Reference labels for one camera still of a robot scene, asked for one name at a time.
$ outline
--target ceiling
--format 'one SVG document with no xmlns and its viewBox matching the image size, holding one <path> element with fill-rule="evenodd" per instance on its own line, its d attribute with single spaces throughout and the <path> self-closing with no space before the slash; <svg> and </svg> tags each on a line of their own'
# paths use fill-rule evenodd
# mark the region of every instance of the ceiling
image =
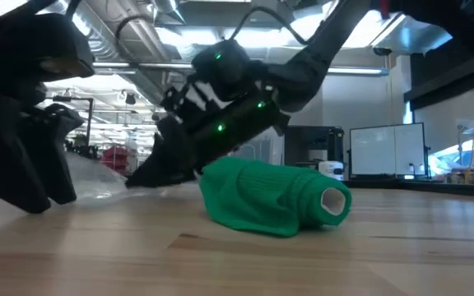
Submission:
<svg viewBox="0 0 474 296">
<path fill-rule="evenodd" d="M 0 14 L 25 1 L 1 0 Z M 83 0 L 73 21 L 88 36 L 97 62 L 122 62 L 114 47 L 113 32 L 123 18 L 147 14 L 152 21 L 132 21 L 122 32 L 122 45 L 132 59 L 136 62 L 188 62 L 200 50 L 229 36 L 253 6 L 271 8 L 304 38 L 309 38 L 334 4 L 329 0 L 188 0 L 177 2 L 176 12 L 156 11 L 155 4 L 162 7 L 162 3 L 169 4 L 170 1 L 173 0 Z M 60 0 L 45 12 L 64 13 L 66 9 L 67 0 Z M 384 68 L 384 58 L 376 56 L 372 46 L 397 49 L 399 53 L 425 52 L 433 48 L 443 34 L 445 32 L 440 28 L 399 14 L 392 15 L 390 20 L 382 20 L 378 12 L 369 12 L 337 54 L 332 66 Z M 263 12 L 250 17 L 237 40 L 251 58 L 265 62 L 286 62 L 301 49 L 275 19 Z M 181 76 L 129 68 L 100 69 L 97 74 L 84 80 L 56 81 L 47 85 L 53 95 L 63 95 L 68 91 L 75 97 L 93 98 L 95 110 L 109 110 L 109 113 L 95 111 L 91 143 L 135 137 L 140 138 L 141 146 L 151 147 L 152 140 L 148 138 L 156 129 L 151 116 L 159 112 L 162 115 L 162 110 L 155 105 L 160 102 L 165 87 L 176 83 L 177 77 Z M 128 92 L 136 96 L 134 105 L 125 104 L 123 96 Z M 86 103 L 80 101 L 68 105 L 82 111 L 88 109 Z M 136 113 L 111 113 L 112 110 L 133 110 Z"/>
</svg>

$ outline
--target fluorescent light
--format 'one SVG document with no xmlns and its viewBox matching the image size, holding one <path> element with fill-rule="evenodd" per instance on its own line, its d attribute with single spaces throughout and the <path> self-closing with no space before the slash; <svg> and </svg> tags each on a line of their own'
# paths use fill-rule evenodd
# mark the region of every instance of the fluorescent light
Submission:
<svg viewBox="0 0 474 296">
<path fill-rule="evenodd" d="M 378 68 L 354 68 L 354 67 L 330 67 L 328 73 L 332 74 L 357 74 L 357 75 L 383 75 L 384 69 Z"/>
<path fill-rule="evenodd" d="M 134 90 L 137 87 L 117 74 L 113 75 L 94 75 L 87 78 L 69 78 L 61 81 L 45 82 L 47 87 L 53 88 L 72 88 L 78 87 L 88 90 Z"/>
<path fill-rule="evenodd" d="M 188 44 L 212 45 L 217 43 L 213 30 L 181 30 L 182 38 Z"/>
<path fill-rule="evenodd" d="M 387 27 L 387 29 L 385 29 L 383 32 L 381 32 L 378 37 L 370 43 L 371 46 L 376 46 L 378 45 L 380 42 L 382 42 L 385 37 L 387 37 L 389 34 L 391 34 L 391 32 L 394 31 L 394 29 L 396 29 L 396 27 L 398 27 L 398 25 L 400 25 L 407 17 L 403 14 L 401 14 L 395 21 L 393 21 L 393 23 L 391 25 L 389 25 Z"/>
</svg>

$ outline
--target green fabric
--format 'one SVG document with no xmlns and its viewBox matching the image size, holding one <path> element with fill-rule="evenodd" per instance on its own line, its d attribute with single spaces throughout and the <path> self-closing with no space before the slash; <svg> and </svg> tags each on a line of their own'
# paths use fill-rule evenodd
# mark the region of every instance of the green fabric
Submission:
<svg viewBox="0 0 474 296">
<path fill-rule="evenodd" d="M 331 187 L 346 197 L 340 215 L 321 207 L 321 195 Z M 281 237 L 296 235 L 301 227 L 338 226 L 351 208 L 349 189 L 316 170 L 230 157 L 204 168 L 200 188 L 215 222 Z"/>
</svg>

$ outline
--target window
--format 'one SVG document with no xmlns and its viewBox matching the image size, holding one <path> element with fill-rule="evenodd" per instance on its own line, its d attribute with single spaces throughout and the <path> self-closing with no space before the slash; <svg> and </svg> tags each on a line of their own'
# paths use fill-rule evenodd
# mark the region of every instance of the window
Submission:
<svg viewBox="0 0 474 296">
<path fill-rule="evenodd" d="M 403 124 L 412 123 L 411 102 L 405 103 L 405 110 L 403 110 Z"/>
<path fill-rule="evenodd" d="M 435 176 L 442 173 L 449 173 L 453 168 L 466 168 L 471 162 L 471 156 L 472 140 L 463 142 L 462 158 L 458 151 L 458 145 L 433 153 L 429 155 L 431 175 Z"/>
</svg>

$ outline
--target red object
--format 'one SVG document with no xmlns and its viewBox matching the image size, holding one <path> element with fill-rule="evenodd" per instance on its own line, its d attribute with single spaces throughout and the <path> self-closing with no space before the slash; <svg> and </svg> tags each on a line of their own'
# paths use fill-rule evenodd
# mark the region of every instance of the red object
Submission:
<svg viewBox="0 0 474 296">
<path fill-rule="evenodd" d="M 391 17 L 388 1 L 389 0 L 379 0 L 379 11 L 381 12 L 382 18 L 384 20 L 388 20 L 388 18 Z"/>
<path fill-rule="evenodd" d="M 128 151 L 117 146 L 104 150 L 101 163 L 117 173 L 125 175 L 128 173 L 126 171 L 128 166 Z"/>
</svg>

